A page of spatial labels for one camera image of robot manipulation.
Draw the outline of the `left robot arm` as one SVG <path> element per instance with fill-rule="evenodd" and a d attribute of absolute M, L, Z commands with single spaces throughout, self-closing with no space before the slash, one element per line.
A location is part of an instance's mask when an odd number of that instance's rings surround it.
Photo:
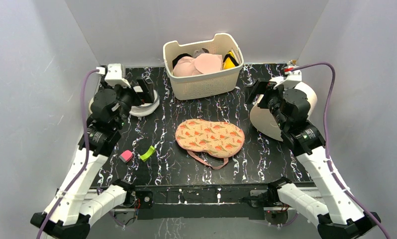
<path fill-rule="evenodd" d="M 55 239 L 85 239 L 92 225 L 114 207 L 131 207 L 136 201 L 133 186 L 117 180 L 88 202 L 86 195 L 98 171 L 121 138 L 120 131 L 133 108 L 157 101 L 150 80 L 137 78 L 133 86 L 124 78 L 103 80 L 89 102 L 82 97 L 83 135 L 73 164 L 54 199 L 31 217 L 38 234 Z"/>

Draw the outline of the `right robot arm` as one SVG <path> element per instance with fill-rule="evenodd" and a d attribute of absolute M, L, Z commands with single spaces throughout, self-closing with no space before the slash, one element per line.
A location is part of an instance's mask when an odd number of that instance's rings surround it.
<path fill-rule="evenodd" d="M 322 201 L 314 199 L 282 177 L 268 184 L 267 191 L 250 196 L 262 206 L 291 206 L 317 228 L 323 239 L 356 239 L 380 224 L 375 212 L 353 199 L 343 179 L 326 156 L 326 141 L 308 117 L 317 96 L 302 82 L 288 86 L 282 80 L 259 78 L 247 91 L 253 125 L 267 127 L 267 135 L 280 139 L 310 174 Z"/>

